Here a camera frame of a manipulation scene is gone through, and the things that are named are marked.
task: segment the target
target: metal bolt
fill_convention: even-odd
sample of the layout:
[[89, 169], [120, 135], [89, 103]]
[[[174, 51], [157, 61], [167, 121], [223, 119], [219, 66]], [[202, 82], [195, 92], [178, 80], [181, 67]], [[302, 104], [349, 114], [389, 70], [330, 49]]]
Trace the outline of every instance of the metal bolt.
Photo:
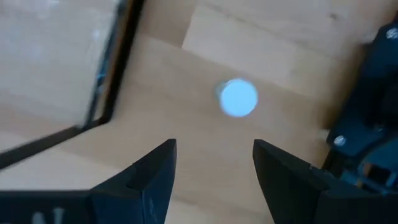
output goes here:
[[335, 146], [344, 146], [346, 144], [347, 139], [344, 136], [337, 136], [333, 143]]
[[387, 31], [386, 33], [387, 39], [398, 39], [398, 29], [397, 28], [391, 28]]

